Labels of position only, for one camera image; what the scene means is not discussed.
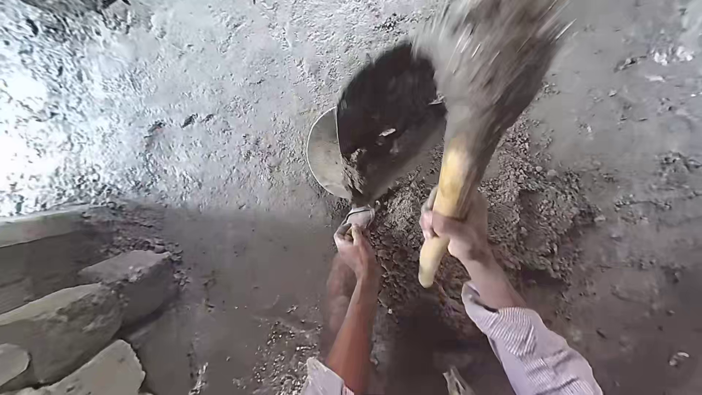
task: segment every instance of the wooden handle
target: wooden handle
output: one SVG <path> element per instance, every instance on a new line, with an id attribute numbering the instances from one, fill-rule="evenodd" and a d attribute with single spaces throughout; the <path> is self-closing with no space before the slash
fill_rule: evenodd
<path id="1" fill-rule="evenodd" d="M 439 175 L 439 190 L 432 211 L 444 216 L 462 219 L 467 211 L 464 207 L 465 187 L 472 187 L 470 161 L 462 145 L 449 145 L 444 153 L 441 174 Z M 419 253 L 419 283 L 429 288 L 434 283 L 441 258 L 449 248 L 448 238 L 430 238 L 422 245 Z"/>
<path id="2" fill-rule="evenodd" d="M 449 248 L 449 238 L 430 238 L 424 240 L 419 252 L 419 283 L 429 288 L 434 283 L 441 258 Z"/>

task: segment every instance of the concrete floor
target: concrete floor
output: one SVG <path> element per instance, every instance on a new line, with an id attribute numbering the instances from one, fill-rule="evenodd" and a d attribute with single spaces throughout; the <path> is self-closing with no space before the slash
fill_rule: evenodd
<path id="1" fill-rule="evenodd" d="M 0 214 L 167 205 L 192 284 L 159 322 L 153 390 L 186 394 L 208 363 L 203 394 L 249 393 L 232 381 L 270 323 L 292 306 L 300 330 L 319 321 L 340 203 L 307 170 L 306 133 L 438 2 L 34 3 L 0 1 Z M 564 17 L 558 94 L 534 104 L 531 134 L 552 140 L 551 167 L 582 173 L 604 220 L 574 235 L 569 282 L 523 292 L 605 392 L 699 394 L 702 1 L 574 0 Z M 478 394 L 508 391 L 471 372 Z"/>

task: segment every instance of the wrist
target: wrist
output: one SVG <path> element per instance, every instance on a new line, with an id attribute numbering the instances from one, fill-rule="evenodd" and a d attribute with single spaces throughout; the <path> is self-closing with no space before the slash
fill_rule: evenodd
<path id="1" fill-rule="evenodd" d="M 458 257 L 458 260 L 468 268 L 469 266 L 490 266 L 496 264 L 495 256 L 489 245 L 467 249 Z"/>

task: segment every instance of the metal bowl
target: metal bowl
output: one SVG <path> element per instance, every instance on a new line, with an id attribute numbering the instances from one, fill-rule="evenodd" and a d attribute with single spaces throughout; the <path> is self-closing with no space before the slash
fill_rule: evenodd
<path id="1" fill-rule="evenodd" d="M 343 165 L 336 128 L 336 108 L 317 118 L 307 138 L 307 164 L 314 179 L 332 195 L 351 199 L 344 188 Z"/>

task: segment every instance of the dust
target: dust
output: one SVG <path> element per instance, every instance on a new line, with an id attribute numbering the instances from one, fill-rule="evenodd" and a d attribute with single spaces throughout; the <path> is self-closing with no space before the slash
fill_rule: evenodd
<path id="1" fill-rule="evenodd" d="M 573 171 L 546 170 L 539 164 L 544 149 L 532 144 L 521 116 L 498 146 L 480 190 L 489 202 L 489 242 L 498 260 L 510 271 L 538 270 L 567 280 L 578 263 L 574 238 L 593 223 L 597 210 L 585 198 L 580 176 Z M 428 165 L 397 182 L 378 203 L 371 244 L 385 269 L 380 303 L 396 319 L 412 314 L 418 298 L 434 299 L 443 324 L 467 338 L 477 333 L 461 302 L 463 283 L 470 279 L 453 257 L 445 257 L 434 286 L 418 283 L 419 250 L 423 236 L 420 208 L 440 171 L 441 150 L 431 152 Z"/>

